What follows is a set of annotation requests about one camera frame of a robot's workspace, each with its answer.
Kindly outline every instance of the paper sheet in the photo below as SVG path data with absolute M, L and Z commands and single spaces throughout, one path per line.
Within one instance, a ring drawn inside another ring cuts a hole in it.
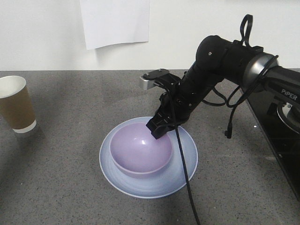
M 150 0 L 80 0 L 86 48 L 148 41 Z

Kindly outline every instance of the white plate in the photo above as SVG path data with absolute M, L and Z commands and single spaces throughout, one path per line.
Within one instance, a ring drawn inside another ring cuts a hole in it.
M 122 173 L 113 163 L 110 154 L 109 143 L 114 133 L 119 128 L 128 124 L 137 122 L 147 123 L 150 119 L 151 117 L 139 117 L 119 124 L 105 137 L 99 153 L 99 161 L 102 173 L 110 182 L 110 184 L 127 195 L 145 199 L 160 198 L 173 194 L 186 185 L 180 150 L 174 130 L 167 133 L 172 143 L 173 156 L 168 164 L 168 167 L 161 174 L 155 177 L 144 179 L 132 178 Z M 185 129 L 178 127 L 178 130 L 187 165 L 187 173 L 190 180 L 197 168 L 197 147 L 192 137 Z

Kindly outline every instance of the purple bowl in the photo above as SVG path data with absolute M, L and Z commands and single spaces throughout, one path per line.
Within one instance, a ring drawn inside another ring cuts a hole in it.
M 162 172 L 172 157 L 168 135 L 155 139 L 146 123 L 121 127 L 110 142 L 112 159 L 119 170 L 134 178 L 147 178 Z

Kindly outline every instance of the gray countertop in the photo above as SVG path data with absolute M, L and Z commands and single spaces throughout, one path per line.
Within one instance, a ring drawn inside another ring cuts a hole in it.
M 115 189 L 101 172 L 105 136 L 159 106 L 162 89 L 138 86 L 144 72 L 0 72 L 27 80 L 38 123 L 31 136 L 16 135 L 0 117 L 1 225 L 195 224 L 186 187 L 140 199 Z M 217 85 L 226 96 L 234 88 Z M 232 139 L 223 134 L 229 115 L 225 106 L 200 104 L 182 125 L 198 148 L 190 184 L 202 224 L 299 225 L 300 202 L 247 103 L 236 110 Z

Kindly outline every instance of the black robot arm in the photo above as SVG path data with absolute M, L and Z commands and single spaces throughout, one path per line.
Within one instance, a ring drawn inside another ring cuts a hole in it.
M 161 95 L 160 107 L 147 123 L 156 139 L 174 129 L 171 101 L 176 123 L 180 125 L 189 119 L 191 112 L 223 79 L 243 89 L 240 102 L 251 92 L 265 89 L 283 102 L 300 107 L 300 73 L 278 66 L 278 56 L 263 52 L 262 47 L 251 47 L 248 42 L 251 26 L 252 16 L 246 15 L 240 28 L 241 41 L 230 42 L 219 36 L 206 37 L 197 49 L 194 64 L 182 79 L 165 69 L 141 77 L 144 89 L 159 86 L 169 92 L 168 95 Z

